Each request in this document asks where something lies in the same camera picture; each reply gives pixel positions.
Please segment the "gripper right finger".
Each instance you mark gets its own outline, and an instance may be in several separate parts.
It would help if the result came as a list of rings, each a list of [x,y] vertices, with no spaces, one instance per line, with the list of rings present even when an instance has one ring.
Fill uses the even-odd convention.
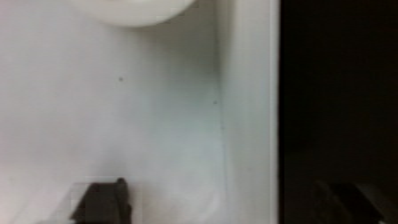
[[[315,224],[398,224],[398,206],[372,185],[317,182],[312,196]]]

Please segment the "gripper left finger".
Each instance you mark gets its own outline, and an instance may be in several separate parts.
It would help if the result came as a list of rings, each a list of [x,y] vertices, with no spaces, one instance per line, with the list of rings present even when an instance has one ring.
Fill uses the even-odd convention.
[[[125,180],[92,183],[70,213],[74,224],[131,224],[131,213]]]

